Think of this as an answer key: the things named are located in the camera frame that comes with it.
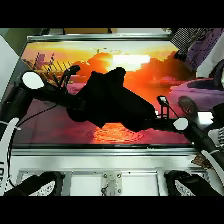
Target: robotic arm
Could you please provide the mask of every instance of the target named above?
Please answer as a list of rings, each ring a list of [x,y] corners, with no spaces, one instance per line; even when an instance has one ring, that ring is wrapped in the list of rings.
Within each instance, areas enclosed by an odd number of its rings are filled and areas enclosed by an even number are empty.
[[[224,184],[223,154],[196,123],[187,118],[170,119],[169,103],[164,96],[158,97],[162,114],[157,117],[153,105],[123,87],[126,73],[123,68],[107,74],[92,72],[86,86],[73,95],[68,93],[67,84],[70,76],[79,70],[79,66],[72,66],[64,72],[60,81],[54,77],[57,86],[49,84],[33,71],[21,74],[16,80],[0,111],[0,195],[4,194],[7,182],[7,152],[11,136],[34,98],[61,105],[67,109],[72,120],[89,120],[100,128],[107,122],[121,122],[135,132],[153,128],[184,134],[193,147],[209,159]],[[163,114],[164,107],[167,108],[166,116]]]

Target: white circular cap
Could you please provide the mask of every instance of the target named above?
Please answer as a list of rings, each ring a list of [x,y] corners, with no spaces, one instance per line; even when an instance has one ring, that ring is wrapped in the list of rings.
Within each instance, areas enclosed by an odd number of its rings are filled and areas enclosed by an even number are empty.
[[[44,87],[44,83],[40,76],[35,72],[26,72],[23,77],[23,83],[30,89],[39,89]]]
[[[178,118],[173,125],[178,131],[183,131],[188,127],[188,120],[185,117],[181,117]]]

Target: sunset image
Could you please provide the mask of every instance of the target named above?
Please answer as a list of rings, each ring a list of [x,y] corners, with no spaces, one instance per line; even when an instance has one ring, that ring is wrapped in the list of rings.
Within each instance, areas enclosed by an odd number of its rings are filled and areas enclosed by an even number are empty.
[[[116,67],[123,67],[126,70],[124,87],[153,104],[159,111],[156,100],[158,95],[167,95],[171,86],[180,85],[194,77],[181,61],[174,58],[177,50],[169,41],[35,42],[26,46],[21,58],[53,85],[53,75],[60,80],[67,68],[79,65],[80,71],[71,76],[68,84],[71,94],[76,94],[86,84],[92,71],[106,74]],[[30,114],[47,108],[47,105],[34,101],[31,107]],[[160,131],[146,130],[134,133],[119,123],[106,124],[99,129],[90,122],[79,123],[70,120],[64,108],[60,107],[35,119],[25,124],[28,130],[33,129],[32,139],[28,140],[29,137],[26,136],[29,134],[21,132],[20,138],[16,138],[16,141],[58,144],[187,142],[182,135],[175,133],[165,132],[165,139],[161,139],[164,132]],[[51,125],[46,124],[44,120],[51,122]]]

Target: sun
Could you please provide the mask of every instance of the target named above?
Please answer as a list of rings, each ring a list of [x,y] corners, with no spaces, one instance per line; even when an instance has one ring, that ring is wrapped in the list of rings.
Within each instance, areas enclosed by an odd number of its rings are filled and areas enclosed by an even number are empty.
[[[149,62],[149,55],[113,55],[111,65],[107,67],[107,70],[122,67],[126,71],[136,71],[141,68],[142,64]]]

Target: car wheel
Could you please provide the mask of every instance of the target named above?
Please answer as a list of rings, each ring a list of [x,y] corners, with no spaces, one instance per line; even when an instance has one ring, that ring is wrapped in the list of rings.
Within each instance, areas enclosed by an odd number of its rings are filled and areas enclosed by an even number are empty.
[[[191,116],[197,116],[198,107],[191,98],[182,96],[179,98],[178,104],[184,113]]]

